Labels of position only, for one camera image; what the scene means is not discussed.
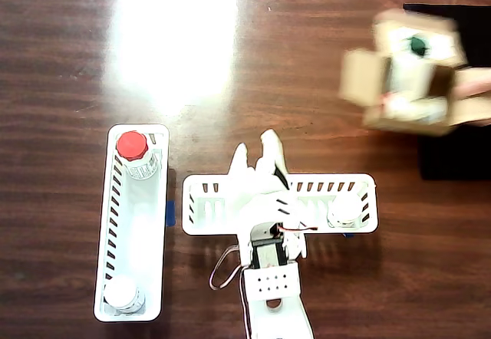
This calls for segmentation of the person's bare hand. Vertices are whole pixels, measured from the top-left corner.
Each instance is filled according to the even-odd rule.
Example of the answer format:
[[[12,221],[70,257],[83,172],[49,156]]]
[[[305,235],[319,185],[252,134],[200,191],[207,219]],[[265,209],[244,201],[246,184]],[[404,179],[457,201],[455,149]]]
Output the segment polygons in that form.
[[[490,68],[471,67],[458,70],[453,87],[453,96],[457,98],[472,97],[490,91]]]

